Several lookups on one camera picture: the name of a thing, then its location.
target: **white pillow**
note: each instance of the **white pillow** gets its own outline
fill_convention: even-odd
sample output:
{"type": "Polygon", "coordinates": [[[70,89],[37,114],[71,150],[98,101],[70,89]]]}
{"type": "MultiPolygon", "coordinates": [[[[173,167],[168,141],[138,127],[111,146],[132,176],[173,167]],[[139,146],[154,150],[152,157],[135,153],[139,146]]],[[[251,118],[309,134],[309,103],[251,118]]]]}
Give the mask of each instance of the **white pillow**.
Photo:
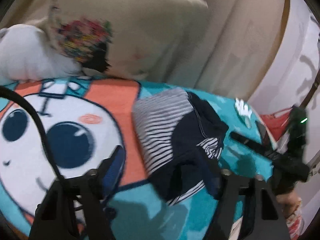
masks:
{"type": "Polygon", "coordinates": [[[44,31],[25,24],[0,30],[0,85],[68,77],[80,71],[79,63],[50,46],[44,31]]]}
{"type": "Polygon", "coordinates": [[[50,3],[47,32],[55,49],[83,67],[133,79],[153,68],[165,72],[186,33],[189,43],[203,34],[208,14],[202,0],[50,3]]]}

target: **cartoon eye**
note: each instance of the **cartoon eye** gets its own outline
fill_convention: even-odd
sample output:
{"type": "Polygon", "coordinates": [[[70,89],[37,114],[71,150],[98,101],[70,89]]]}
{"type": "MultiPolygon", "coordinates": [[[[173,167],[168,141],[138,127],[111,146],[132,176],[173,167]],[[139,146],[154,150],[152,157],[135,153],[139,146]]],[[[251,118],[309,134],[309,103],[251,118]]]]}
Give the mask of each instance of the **cartoon eye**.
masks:
{"type": "Polygon", "coordinates": [[[91,157],[94,140],[91,132],[76,122],[59,122],[47,132],[56,164],[65,169],[79,167],[91,157]]]}
{"type": "Polygon", "coordinates": [[[28,116],[22,109],[12,111],[4,121],[2,127],[3,137],[9,141],[14,142],[21,138],[27,129],[28,116]]]}

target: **orange pattern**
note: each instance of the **orange pattern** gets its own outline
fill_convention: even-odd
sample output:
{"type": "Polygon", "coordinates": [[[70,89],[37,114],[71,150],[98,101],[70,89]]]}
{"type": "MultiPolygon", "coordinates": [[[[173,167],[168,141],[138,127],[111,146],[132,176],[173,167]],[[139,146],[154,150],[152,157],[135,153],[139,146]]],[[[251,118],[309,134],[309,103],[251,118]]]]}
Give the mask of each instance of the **orange pattern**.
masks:
{"type": "Polygon", "coordinates": [[[132,107],[139,90],[139,84],[135,81],[96,80],[92,82],[84,97],[105,107],[120,126],[127,152],[124,175],[120,185],[131,184],[147,178],[132,119],[132,107]]]}

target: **black cable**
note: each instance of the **black cable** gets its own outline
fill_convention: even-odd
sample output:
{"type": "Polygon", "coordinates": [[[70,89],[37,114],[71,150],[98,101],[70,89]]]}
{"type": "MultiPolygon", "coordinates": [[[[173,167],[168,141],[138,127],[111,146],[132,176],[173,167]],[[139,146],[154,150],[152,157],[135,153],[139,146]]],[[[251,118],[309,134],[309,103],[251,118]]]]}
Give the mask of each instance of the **black cable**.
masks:
{"type": "Polygon", "coordinates": [[[10,101],[13,101],[14,103],[17,103],[19,106],[21,106],[28,114],[30,114],[31,118],[36,124],[36,127],[38,129],[40,138],[41,138],[41,143],[43,147],[43,151],[45,156],[47,157],[47,160],[49,164],[51,165],[54,173],[56,174],[59,182],[61,183],[61,186],[64,188],[65,192],[70,192],[70,186],[67,182],[67,180],[61,175],[55,161],[53,158],[53,154],[47,139],[47,135],[45,133],[43,124],[40,120],[40,117],[38,116],[36,110],[33,108],[33,106],[25,100],[22,96],[17,94],[16,92],[4,87],[0,86],[0,97],[8,99],[10,101]]]}
{"type": "Polygon", "coordinates": [[[83,210],[83,206],[78,206],[78,207],[75,207],[75,211],[79,211],[79,210],[83,210]]]}

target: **blue part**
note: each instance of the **blue part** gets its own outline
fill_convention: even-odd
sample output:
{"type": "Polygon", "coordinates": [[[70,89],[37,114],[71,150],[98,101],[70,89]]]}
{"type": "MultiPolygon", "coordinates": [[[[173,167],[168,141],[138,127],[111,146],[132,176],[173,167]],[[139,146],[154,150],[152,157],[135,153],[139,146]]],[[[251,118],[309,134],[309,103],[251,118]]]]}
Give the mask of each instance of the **blue part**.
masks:
{"type": "Polygon", "coordinates": [[[92,157],[93,136],[79,123],[56,123],[48,130],[47,137],[55,163],[61,168],[79,167],[92,157]]]}
{"type": "MultiPolygon", "coordinates": [[[[140,98],[149,97],[164,90],[177,87],[167,84],[154,84],[145,81],[141,81],[140,84],[144,90],[144,93],[140,95],[140,98]]],[[[237,131],[244,136],[251,138],[252,140],[261,142],[260,133],[255,123],[255,121],[258,120],[257,116],[252,113],[250,118],[252,128],[248,129],[237,115],[237,112],[234,108],[234,99],[213,95],[204,91],[188,88],[184,89],[186,91],[195,93],[201,99],[207,100],[212,108],[217,112],[220,119],[229,126],[229,130],[227,131],[226,137],[223,141],[224,149],[221,153],[220,165],[224,166],[225,168],[229,168],[234,173],[242,176],[253,177],[256,173],[258,173],[261,174],[266,180],[270,178],[272,175],[271,161],[262,157],[261,155],[256,154],[254,151],[229,137],[230,132],[237,131]],[[239,154],[235,156],[228,150],[228,147],[226,146],[231,147],[239,154]]]]}
{"type": "Polygon", "coordinates": [[[21,209],[16,205],[12,198],[9,197],[7,191],[2,186],[2,183],[0,183],[0,199],[0,210],[5,219],[28,236],[30,234],[31,226],[23,216],[21,209]]]}
{"type": "Polygon", "coordinates": [[[151,184],[117,193],[108,206],[117,217],[111,228],[117,240],[176,240],[188,219],[191,200],[172,207],[159,199],[151,184]]]}
{"type": "Polygon", "coordinates": [[[48,97],[53,97],[53,98],[63,98],[65,95],[72,95],[72,96],[77,96],[77,97],[84,97],[84,95],[88,92],[90,84],[92,83],[93,80],[96,80],[99,78],[95,77],[86,77],[86,78],[81,78],[81,77],[68,77],[68,78],[55,78],[55,79],[44,79],[42,80],[42,88],[40,89],[40,94],[43,96],[46,96],[46,93],[43,92],[50,86],[54,84],[65,84],[65,91],[63,93],[59,94],[52,94],[49,93],[47,96],[48,97]],[[50,86],[44,86],[46,83],[52,82],[50,86]],[[70,83],[75,83],[78,85],[77,89],[72,89],[72,86],[70,86],[70,83]]]}
{"type": "Polygon", "coordinates": [[[103,195],[105,197],[109,196],[112,191],[114,190],[118,180],[121,177],[124,162],[125,162],[125,151],[123,148],[120,148],[117,152],[114,152],[115,158],[110,165],[107,173],[102,179],[102,186],[103,186],[103,195]]]}
{"type": "Polygon", "coordinates": [[[221,186],[221,174],[218,170],[218,161],[216,159],[210,160],[207,155],[204,153],[205,157],[208,160],[205,160],[203,156],[197,154],[197,166],[201,170],[202,178],[205,184],[205,188],[207,192],[212,196],[216,197],[219,193],[219,189],[221,186]],[[209,162],[217,162],[217,170],[216,174],[213,174],[212,171],[209,169],[209,162]]]}
{"type": "Polygon", "coordinates": [[[2,126],[2,135],[9,142],[21,138],[27,129],[28,116],[23,109],[17,109],[7,115],[2,126]]]}

